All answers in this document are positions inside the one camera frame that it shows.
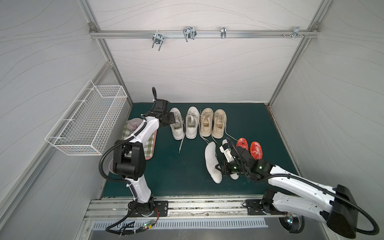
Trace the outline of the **white foam insole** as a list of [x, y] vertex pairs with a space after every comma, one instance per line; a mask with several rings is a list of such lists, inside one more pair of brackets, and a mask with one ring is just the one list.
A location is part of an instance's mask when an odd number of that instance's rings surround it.
[[216, 169], [216, 165], [219, 164], [217, 155], [216, 155], [216, 144], [210, 142], [205, 148], [205, 160], [206, 168], [216, 184], [220, 184], [222, 181], [221, 171]]
[[[229, 142], [227, 139], [223, 140], [222, 144], [223, 143], [228, 143], [231, 146], [231, 142]], [[227, 159], [225, 160], [226, 175], [229, 175], [233, 180], [237, 180], [239, 178], [239, 171], [237, 166], [238, 165], [236, 164], [235, 160], [231, 163], [228, 163]]]

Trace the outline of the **red orange insole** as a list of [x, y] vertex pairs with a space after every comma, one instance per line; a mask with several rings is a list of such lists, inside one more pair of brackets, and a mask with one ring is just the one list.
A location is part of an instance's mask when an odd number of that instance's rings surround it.
[[236, 146], [241, 147], [247, 151], [249, 150], [249, 145], [248, 145], [248, 142], [245, 138], [238, 139]]

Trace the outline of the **white sneaker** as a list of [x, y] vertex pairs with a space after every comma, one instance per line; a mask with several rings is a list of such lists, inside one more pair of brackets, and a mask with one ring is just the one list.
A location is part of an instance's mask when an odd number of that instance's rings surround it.
[[179, 153], [180, 153], [184, 139], [185, 139], [185, 130], [184, 130], [185, 124], [179, 109], [172, 108], [170, 112], [173, 113], [175, 117], [175, 123], [170, 125], [173, 137], [175, 140], [181, 141], [179, 146]]
[[198, 134], [200, 113], [196, 107], [190, 107], [186, 115], [186, 137], [194, 139]]

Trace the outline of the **white sneaker front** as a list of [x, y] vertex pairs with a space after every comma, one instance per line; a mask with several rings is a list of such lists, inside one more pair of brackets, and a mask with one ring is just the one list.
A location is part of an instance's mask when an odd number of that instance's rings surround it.
[[198, 134], [200, 113], [196, 107], [190, 107], [186, 115], [186, 137], [194, 139]]

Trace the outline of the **beige lace sneaker with laces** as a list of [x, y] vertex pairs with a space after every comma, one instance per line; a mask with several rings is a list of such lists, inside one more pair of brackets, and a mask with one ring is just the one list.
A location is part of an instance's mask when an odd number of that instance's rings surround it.
[[218, 109], [214, 112], [213, 117], [213, 130], [212, 137], [215, 139], [221, 139], [226, 134], [231, 139], [237, 141], [234, 137], [227, 133], [227, 115], [222, 109]]

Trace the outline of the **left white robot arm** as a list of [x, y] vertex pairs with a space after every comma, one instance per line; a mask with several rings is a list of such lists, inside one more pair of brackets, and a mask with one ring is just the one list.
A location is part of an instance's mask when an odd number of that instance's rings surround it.
[[[117, 140], [109, 148], [99, 162], [99, 172], [107, 181], [125, 183], [134, 197], [131, 209], [139, 209], [144, 214], [149, 214], [155, 208], [154, 197], [149, 189], [144, 173], [146, 169], [146, 157], [144, 144], [159, 127], [171, 125], [176, 122], [174, 113], [168, 111], [169, 101], [154, 99], [154, 105], [144, 115], [141, 115], [142, 123], [126, 139]], [[113, 173], [119, 179], [110, 178], [103, 170], [104, 161], [109, 153], [113, 153]]]

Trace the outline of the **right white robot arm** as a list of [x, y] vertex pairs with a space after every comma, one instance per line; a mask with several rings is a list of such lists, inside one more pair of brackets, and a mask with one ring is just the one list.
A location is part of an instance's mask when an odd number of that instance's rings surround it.
[[293, 223], [292, 215], [317, 220], [334, 233], [349, 239], [358, 233], [374, 236], [380, 232], [377, 222], [354, 200], [351, 191], [342, 185], [333, 188], [290, 173], [263, 159], [255, 159], [242, 147], [223, 144], [220, 151], [226, 160], [216, 164], [222, 175], [244, 175], [254, 183], [267, 182], [289, 194], [268, 190], [263, 198], [251, 203], [249, 214], [284, 215], [286, 225]]

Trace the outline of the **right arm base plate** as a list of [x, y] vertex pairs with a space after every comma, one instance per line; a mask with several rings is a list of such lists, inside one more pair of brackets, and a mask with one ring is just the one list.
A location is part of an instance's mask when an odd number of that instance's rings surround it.
[[273, 205], [273, 200], [262, 200], [262, 199], [249, 199], [242, 203], [242, 206], [246, 208], [247, 214], [250, 216], [261, 216], [261, 215], [277, 215], [286, 216], [286, 212], [281, 212]]

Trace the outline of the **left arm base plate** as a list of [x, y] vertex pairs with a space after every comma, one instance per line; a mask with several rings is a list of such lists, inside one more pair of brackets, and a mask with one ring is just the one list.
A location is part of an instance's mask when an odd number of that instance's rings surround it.
[[168, 201], [157, 201], [150, 200], [148, 203], [142, 204], [137, 203], [136, 207], [133, 209], [134, 202], [128, 204], [129, 211], [132, 210], [129, 215], [130, 218], [133, 217], [166, 217], [168, 215]]

